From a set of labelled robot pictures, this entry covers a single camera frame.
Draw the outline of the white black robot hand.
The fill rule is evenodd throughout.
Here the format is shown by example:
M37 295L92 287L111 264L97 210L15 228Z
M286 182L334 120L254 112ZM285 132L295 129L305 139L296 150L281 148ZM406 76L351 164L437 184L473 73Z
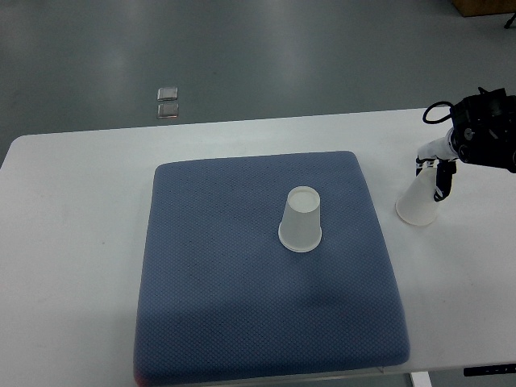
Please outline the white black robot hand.
M452 179L456 174L457 151L452 147L449 137L442 137L424 144L417 150L415 176L424 168L433 168L435 160L440 160L436 168L434 201L441 202L452 191Z

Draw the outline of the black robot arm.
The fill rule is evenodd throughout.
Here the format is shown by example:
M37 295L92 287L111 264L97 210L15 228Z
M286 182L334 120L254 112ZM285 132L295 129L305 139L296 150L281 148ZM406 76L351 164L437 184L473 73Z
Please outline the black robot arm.
M436 102L422 115L425 124L451 120L451 129L417 150L415 173L436 170L433 200L441 202L452 191L458 160L515 172L515 96L503 88L479 93L452 104Z

